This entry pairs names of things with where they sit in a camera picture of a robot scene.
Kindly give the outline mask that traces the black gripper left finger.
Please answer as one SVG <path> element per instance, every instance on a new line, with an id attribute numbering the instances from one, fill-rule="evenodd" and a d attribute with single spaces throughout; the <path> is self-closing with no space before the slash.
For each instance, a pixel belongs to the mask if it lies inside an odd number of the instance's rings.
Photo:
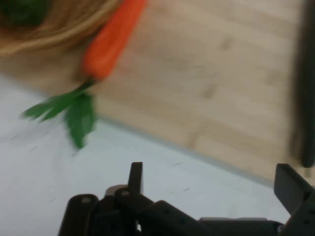
<path id="1" fill-rule="evenodd" d="M 133 162 L 128 184 L 103 199 L 72 197 L 61 223 L 61 236 L 202 236 L 204 227 L 165 201 L 142 195 L 143 164 Z"/>

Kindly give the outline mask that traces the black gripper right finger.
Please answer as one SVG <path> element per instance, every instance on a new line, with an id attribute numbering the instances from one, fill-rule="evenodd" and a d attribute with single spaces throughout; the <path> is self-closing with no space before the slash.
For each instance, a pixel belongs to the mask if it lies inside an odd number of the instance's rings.
<path id="1" fill-rule="evenodd" d="M 290 214 L 281 236 L 313 236 L 315 234 L 315 188 L 289 164 L 277 164 L 274 193 Z"/>

